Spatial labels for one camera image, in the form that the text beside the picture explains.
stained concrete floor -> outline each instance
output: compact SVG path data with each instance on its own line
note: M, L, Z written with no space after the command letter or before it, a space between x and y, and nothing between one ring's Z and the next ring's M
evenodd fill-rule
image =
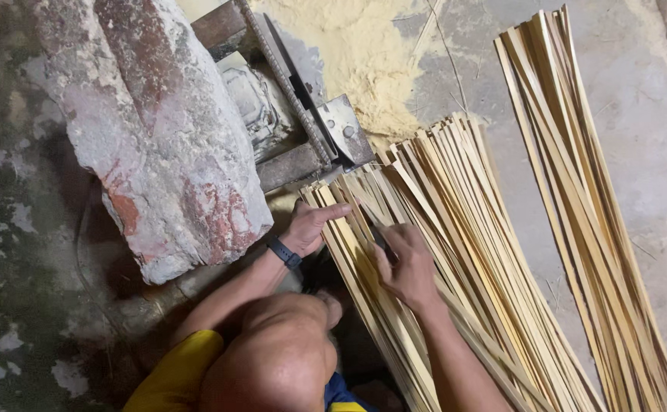
M470 109L490 122L501 190L530 268L591 370L502 74L492 49L483 47L538 9L559 5L450 1L441 21L455 45ZM585 89L667 344L667 0L578 0L569 6ZM417 35L424 20L398 22L398 28ZM296 48L315 53L314 47ZM76 163L61 113L29 81L40 56L30 10L2 0L0 410L118 409L193 301L244 262L200 268L164 286L142 284L97 201L96 181ZM448 92L458 90L442 53L420 63L424 74L415 97L430 104L417 116L427 125L457 110ZM295 278L288 280L283 289L298 287Z

broken concrete slab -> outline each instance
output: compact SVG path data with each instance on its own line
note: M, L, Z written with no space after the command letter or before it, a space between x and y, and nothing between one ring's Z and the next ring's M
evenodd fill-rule
M47 92L146 282L231 262L271 227L247 129L174 0L44 0L34 14Z

sawdust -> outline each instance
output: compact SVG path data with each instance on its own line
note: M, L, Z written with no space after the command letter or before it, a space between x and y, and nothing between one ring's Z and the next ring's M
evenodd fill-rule
M412 0L252 0L257 13L318 47L329 98L346 93L375 146L412 136L419 127L406 102L422 73L417 38L404 38L393 19L430 10Z

bundle of bamboo strips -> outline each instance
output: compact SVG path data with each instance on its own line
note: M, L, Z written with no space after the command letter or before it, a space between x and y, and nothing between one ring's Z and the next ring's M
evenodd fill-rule
M567 7L495 41L530 163L613 411L667 409L667 352L608 177Z
M372 224L420 228L454 324L515 410L605 410L529 271L482 135L474 117L453 114L301 195L353 206L323 238L412 410L439 410L427 349L412 313L378 284L365 252Z

watch strap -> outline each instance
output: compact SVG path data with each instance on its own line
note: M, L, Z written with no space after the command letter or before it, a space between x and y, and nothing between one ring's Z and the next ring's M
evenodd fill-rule
M303 261L297 253L293 253L287 246L283 245L283 242L277 236L273 236L267 241L267 247L278 255L278 258L285 262L285 266L289 269L300 265Z

